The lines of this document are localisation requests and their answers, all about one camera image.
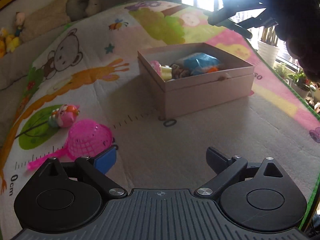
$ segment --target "blanket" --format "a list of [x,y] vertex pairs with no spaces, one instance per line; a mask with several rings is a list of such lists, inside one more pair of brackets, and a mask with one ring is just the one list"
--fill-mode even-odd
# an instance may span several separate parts
[[[139,75],[137,50],[207,42],[255,66],[246,98],[171,121],[158,112]],[[68,129],[43,123],[63,104],[80,105],[78,120],[108,126],[119,149],[107,176],[127,190],[195,189],[215,174],[213,146],[251,162],[274,157],[309,201],[320,167],[319,115],[290,89],[239,34],[208,25],[203,11],[166,1],[120,5],[78,22],[32,64],[14,124],[0,154],[0,227],[20,230],[16,195],[33,174],[28,162],[61,148]]]

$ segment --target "silver bolt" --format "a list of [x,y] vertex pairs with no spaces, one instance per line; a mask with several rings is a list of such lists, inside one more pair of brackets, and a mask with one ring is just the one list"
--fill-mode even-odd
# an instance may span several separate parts
[[212,189],[207,188],[207,187],[198,188],[197,192],[198,192],[198,194],[200,194],[202,196],[209,196],[213,193]]
[[123,188],[112,188],[109,190],[109,193],[113,196],[121,196],[124,194],[124,189]]

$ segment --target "bear print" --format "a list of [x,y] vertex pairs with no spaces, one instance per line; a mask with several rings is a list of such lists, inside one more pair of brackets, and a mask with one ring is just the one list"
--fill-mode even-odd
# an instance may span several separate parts
[[79,52],[79,40],[75,35],[77,29],[72,29],[60,42],[56,51],[50,51],[48,61],[42,66],[44,79],[52,78],[58,71],[63,71],[70,66],[77,65],[83,57]]

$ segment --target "ribbed gray surface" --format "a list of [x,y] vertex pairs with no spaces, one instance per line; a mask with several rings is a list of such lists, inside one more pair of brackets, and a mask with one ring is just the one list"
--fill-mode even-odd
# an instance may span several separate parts
[[22,232],[18,240],[302,240],[296,229],[279,234],[257,234],[236,227],[211,200],[193,197],[188,190],[134,189],[112,200],[90,225],[74,232],[49,235]]

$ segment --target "cardboard box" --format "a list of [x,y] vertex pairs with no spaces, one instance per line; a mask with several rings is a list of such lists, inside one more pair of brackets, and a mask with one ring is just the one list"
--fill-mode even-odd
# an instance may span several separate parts
[[[196,52],[219,59],[223,70],[165,82],[149,61],[171,65],[175,60]],[[140,74],[149,85],[165,119],[192,113],[250,94],[254,67],[248,62],[206,43],[170,45],[138,51]]]

